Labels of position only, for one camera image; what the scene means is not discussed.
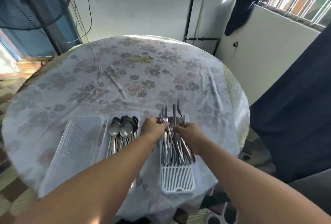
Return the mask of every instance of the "forearm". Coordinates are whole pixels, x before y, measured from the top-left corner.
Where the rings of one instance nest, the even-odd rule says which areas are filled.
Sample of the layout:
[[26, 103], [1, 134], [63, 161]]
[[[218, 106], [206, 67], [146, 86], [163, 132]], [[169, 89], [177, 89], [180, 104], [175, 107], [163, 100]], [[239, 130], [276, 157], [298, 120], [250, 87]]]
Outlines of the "forearm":
[[17, 223], [106, 223], [117, 212], [155, 144], [137, 138], [45, 196]]
[[331, 217], [276, 178], [204, 140], [201, 158], [249, 223], [331, 223]]

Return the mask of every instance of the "person's right arm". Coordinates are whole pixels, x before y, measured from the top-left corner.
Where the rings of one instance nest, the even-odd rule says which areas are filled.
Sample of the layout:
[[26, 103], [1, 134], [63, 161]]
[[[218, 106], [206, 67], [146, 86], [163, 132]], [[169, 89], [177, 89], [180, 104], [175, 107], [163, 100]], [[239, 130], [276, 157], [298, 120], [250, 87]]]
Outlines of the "person's right arm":
[[302, 194], [209, 140], [196, 123], [175, 130], [199, 155], [251, 224], [330, 224], [331, 217]]

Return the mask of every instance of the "yellow patch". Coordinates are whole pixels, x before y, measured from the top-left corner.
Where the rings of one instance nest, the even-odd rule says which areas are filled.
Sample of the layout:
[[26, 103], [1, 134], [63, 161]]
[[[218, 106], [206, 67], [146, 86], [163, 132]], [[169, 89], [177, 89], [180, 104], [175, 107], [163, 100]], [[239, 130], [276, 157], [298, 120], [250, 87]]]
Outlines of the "yellow patch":
[[154, 58], [152, 58], [150, 56], [143, 56], [143, 57], [141, 57], [141, 56], [133, 56], [133, 55], [131, 55], [130, 58], [131, 59], [134, 59], [137, 62], [142, 63], [142, 64], [151, 64], [154, 61]]

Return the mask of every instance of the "person's left hand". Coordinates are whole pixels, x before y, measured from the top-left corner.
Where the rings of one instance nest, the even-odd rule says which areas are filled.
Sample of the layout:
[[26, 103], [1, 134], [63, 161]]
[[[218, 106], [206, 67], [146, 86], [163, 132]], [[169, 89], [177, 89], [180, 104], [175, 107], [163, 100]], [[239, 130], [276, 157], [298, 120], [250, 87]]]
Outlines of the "person's left hand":
[[159, 124], [158, 121], [159, 119], [156, 117], [147, 118], [141, 127], [140, 135], [148, 137], [154, 143], [158, 142], [162, 138], [164, 130], [169, 126], [169, 123]]

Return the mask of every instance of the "hand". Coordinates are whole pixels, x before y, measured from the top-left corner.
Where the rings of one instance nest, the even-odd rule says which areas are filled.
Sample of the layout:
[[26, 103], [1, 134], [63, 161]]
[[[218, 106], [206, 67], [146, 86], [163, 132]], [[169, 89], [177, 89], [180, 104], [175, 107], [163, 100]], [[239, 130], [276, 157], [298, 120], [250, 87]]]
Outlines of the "hand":
[[175, 126], [174, 130], [181, 135], [185, 143], [187, 143], [194, 154], [199, 155], [201, 146], [209, 139], [202, 132], [197, 123], [186, 123], [187, 128]]
[[166, 122], [158, 124], [158, 120], [156, 117], [147, 118], [141, 127], [140, 135], [150, 138], [154, 143], [158, 142], [162, 138], [164, 130], [169, 126], [169, 123]]

